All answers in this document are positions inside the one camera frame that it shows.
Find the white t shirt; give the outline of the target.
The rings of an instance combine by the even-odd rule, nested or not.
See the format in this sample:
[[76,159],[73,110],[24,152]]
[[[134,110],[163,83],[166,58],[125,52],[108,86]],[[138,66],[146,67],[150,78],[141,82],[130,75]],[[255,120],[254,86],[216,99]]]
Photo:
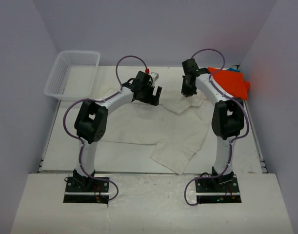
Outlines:
[[183,97],[165,90],[158,106],[134,101],[111,113],[102,140],[154,145],[150,158],[181,175],[205,142],[211,107],[202,92]]

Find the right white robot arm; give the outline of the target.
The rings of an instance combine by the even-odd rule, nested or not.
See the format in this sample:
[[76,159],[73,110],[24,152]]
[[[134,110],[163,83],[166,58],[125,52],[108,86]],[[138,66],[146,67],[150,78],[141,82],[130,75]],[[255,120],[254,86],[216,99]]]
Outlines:
[[200,179],[202,186],[220,192],[232,182],[232,166],[236,137],[244,128],[243,100],[227,93],[214,79],[217,71],[199,68],[193,58],[182,62],[184,71],[181,93],[191,97],[202,91],[214,107],[211,126],[217,136],[217,154],[210,176]]

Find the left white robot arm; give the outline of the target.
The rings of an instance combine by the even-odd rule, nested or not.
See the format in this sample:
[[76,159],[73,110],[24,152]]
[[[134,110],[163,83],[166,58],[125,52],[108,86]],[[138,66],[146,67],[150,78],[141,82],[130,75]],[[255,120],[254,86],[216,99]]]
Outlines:
[[135,78],[123,83],[122,89],[112,96],[101,101],[89,99],[82,103],[74,124],[76,135],[81,141],[78,163],[72,176],[77,189],[90,191],[96,182],[95,154],[98,141],[106,132],[109,115],[135,100],[157,106],[162,88],[159,86],[155,95],[153,91],[158,78],[158,73],[139,71]]

